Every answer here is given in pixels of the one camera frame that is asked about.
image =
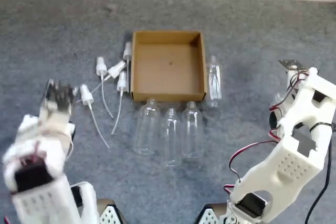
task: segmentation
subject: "gray carpet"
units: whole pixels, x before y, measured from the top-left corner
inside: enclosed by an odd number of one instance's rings
[[[238,148],[268,138],[268,106],[285,88],[278,59],[296,58],[336,83],[336,6],[279,0],[0,0],[0,96],[3,154],[24,114],[37,114],[48,78],[74,85],[99,83],[97,56],[116,63],[130,32],[138,29],[200,30],[206,53],[223,64],[225,102],[219,120],[206,120],[207,154],[198,164],[162,170],[131,150],[135,111],[140,104],[124,97],[120,125],[95,96],[93,109],[112,146],[106,150],[90,113],[77,106],[75,152],[66,166],[71,183],[89,181],[99,198],[112,198],[130,224],[192,223],[203,205],[227,199],[224,183],[236,180],[227,161]],[[107,102],[117,113],[116,84],[106,84]],[[262,161],[271,145],[249,150],[234,166],[241,174]],[[273,223],[303,223],[324,184],[325,171]],[[1,214],[17,223],[0,182]],[[310,223],[333,223],[336,173]]]

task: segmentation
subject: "bottle neck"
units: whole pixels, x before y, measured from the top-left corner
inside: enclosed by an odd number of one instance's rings
[[[169,116],[174,116],[174,115],[175,115],[175,110],[174,110],[173,108],[169,108],[169,109],[167,110],[167,114],[168,114]]]
[[[196,108],[196,102],[188,102],[187,103],[188,109],[195,109]]]
[[[155,106],[155,105],[156,105],[156,101],[155,101],[155,99],[149,99],[149,100],[147,101],[147,105]]]

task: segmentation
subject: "clear plastic tube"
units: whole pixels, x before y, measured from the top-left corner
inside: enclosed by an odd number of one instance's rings
[[[101,76],[101,96],[103,98],[103,104],[105,106],[105,109],[106,111],[109,113],[110,117],[111,118],[114,118],[111,111],[109,110],[109,107],[107,106],[106,104],[106,101],[105,101],[105,93],[104,93],[104,76]]]
[[[94,122],[94,124],[95,124],[95,126],[96,126],[97,132],[98,132],[100,138],[103,140],[103,142],[104,142],[104,144],[106,145],[106,147],[109,149],[110,146],[108,145],[108,143],[106,142],[105,138],[103,137],[103,135],[101,134],[101,132],[100,132],[100,130],[99,130],[99,127],[98,127],[96,118],[95,118],[95,116],[94,116],[94,113],[93,113],[91,104],[88,104],[88,106],[89,106],[89,109],[90,109],[90,112],[91,112],[91,115],[92,115],[93,122]]]
[[[120,117],[120,111],[121,111],[121,100],[122,100],[122,95],[123,95],[123,92],[121,91],[120,92],[120,101],[119,101],[119,108],[118,108],[118,115],[117,115],[117,120],[115,121],[115,125],[113,127],[113,130],[111,132],[111,135],[114,134],[114,132],[116,131],[116,128],[117,128],[117,125],[118,125],[118,122],[119,122],[119,117]]]

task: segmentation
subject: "empty plastic bottle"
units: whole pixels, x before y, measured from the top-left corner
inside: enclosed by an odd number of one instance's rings
[[[154,99],[140,109],[133,150],[144,155],[154,154],[159,139],[160,110]]]
[[[169,108],[162,122],[162,157],[165,166],[177,166],[182,162],[180,122],[176,111]]]
[[[205,100],[209,107],[218,107],[222,100],[221,68],[213,55],[208,64],[208,94]]]
[[[188,102],[182,113],[182,154],[184,158],[204,154],[203,118],[195,102]]]

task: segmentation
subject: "black wire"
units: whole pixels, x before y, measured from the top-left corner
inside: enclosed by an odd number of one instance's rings
[[[329,143],[329,147],[328,147],[328,165],[327,165],[327,174],[326,174],[326,181],[324,184],[324,187],[322,189],[322,191],[319,193],[319,195],[317,196],[316,200],[313,202],[313,204],[311,205],[308,213],[307,213],[307,217],[305,220],[304,224],[308,224],[309,221],[309,217],[311,215],[311,213],[313,212],[315,206],[317,205],[317,203],[319,202],[319,200],[321,199],[321,197],[323,196],[324,192],[327,190],[328,186],[329,186],[329,181],[330,181],[330,173],[331,173],[331,161],[332,161],[332,141],[330,140]]]
[[[312,128],[310,128],[309,132],[311,132],[313,129],[315,129],[315,128],[316,128],[317,126],[319,126],[319,125],[326,125],[326,126],[330,126],[330,127],[332,127],[332,124],[331,124],[331,123],[318,122],[318,123],[314,124]]]

